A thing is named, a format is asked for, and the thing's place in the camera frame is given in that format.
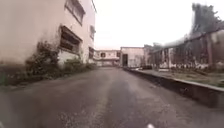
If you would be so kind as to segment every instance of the building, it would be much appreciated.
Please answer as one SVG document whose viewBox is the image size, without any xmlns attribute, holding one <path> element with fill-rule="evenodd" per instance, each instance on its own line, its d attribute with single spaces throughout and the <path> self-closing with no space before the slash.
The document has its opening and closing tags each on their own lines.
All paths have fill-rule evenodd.
<svg viewBox="0 0 224 128">
<path fill-rule="evenodd" d="M 121 47 L 120 66 L 136 68 L 143 66 L 143 47 Z"/>
<path fill-rule="evenodd" d="M 96 50 L 95 62 L 97 66 L 119 66 L 120 50 Z"/>
<path fill-rule="evenodd" d="M 95 13 L 92 0 L 0 1 L 0 62 L 24 64 L 41 40 L 60 46 L 60 63 L 93 62 Z"/>
<path fill-rule="evenodd" d="M 149 66 L 151 64 L 150 62 L 150 55 L 151 55 L 151 52 L 153 51 L 153 47 L 151 45 L 144 45 L 144 64 L 143 66 Z"/>
<path fill-rule="evenodd" d="M 151 53 L 157 68 L 224 69 L 224 30 L 192 35 Z"/>
</svg>

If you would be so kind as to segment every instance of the road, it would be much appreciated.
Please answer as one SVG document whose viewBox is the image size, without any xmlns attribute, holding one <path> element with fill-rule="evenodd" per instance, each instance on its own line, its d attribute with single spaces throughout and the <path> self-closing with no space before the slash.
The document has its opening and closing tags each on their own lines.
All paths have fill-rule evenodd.
<svg viewBox="0 0 224 128">
<path fill-rule="evenodd" d="M 0 104 L 5 128 L 224 126 L 221 110 L 204 107 L 116 68 L 2 91 Z"/>
</svg>

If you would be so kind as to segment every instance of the sidewalk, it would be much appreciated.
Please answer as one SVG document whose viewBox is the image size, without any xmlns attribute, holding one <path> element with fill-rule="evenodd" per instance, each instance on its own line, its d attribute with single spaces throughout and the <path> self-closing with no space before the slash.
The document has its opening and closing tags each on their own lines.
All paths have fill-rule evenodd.
<svg viewBox="0 0 224 128">
<path fill-rule="evenodd" d="M 182 79 L 202 84 L 209 84 L 217 87 L 224 87 L 224 73 L 208 73 L 207 75 L 201 75 L 196 72 L 180 73 L 180 72 L 155 71 L 155 70 L 140 70 L 140 72 L 149 73 L 156 76 L 163 76 L 166 78 Z"/>
</svg>

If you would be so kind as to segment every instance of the low wall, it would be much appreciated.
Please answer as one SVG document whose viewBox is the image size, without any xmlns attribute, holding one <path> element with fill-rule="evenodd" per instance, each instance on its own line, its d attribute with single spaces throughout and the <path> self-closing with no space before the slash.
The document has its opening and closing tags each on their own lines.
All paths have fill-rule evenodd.
<svg viewBox="0 0 224 128">
<path fill-rule="evenodd" d="M 189 82 L 179 79 L 171 79 L 162 76 L 156 76 L 143 73 L 137 70 L 124 69 L 130 73 L 136 74 L 160 86 L 177 92 L 183 96 L 189 97 L 208 107 L 224 108 L 224 89 L 210 85 Z"/>
</svg>

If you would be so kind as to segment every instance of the overcast sky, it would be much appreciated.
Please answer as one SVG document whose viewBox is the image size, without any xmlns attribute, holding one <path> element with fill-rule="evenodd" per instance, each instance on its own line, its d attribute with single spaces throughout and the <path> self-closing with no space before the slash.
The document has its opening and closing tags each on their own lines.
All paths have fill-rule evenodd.
<svg viewBox="0 0 224 128">
<path fill-rule="evenodd" d="M 224 19 L 223 0 L 95 0 L 96 49 L 169 43 L 188 34 L 192 2 L 214 5 Z"/>
</svg>

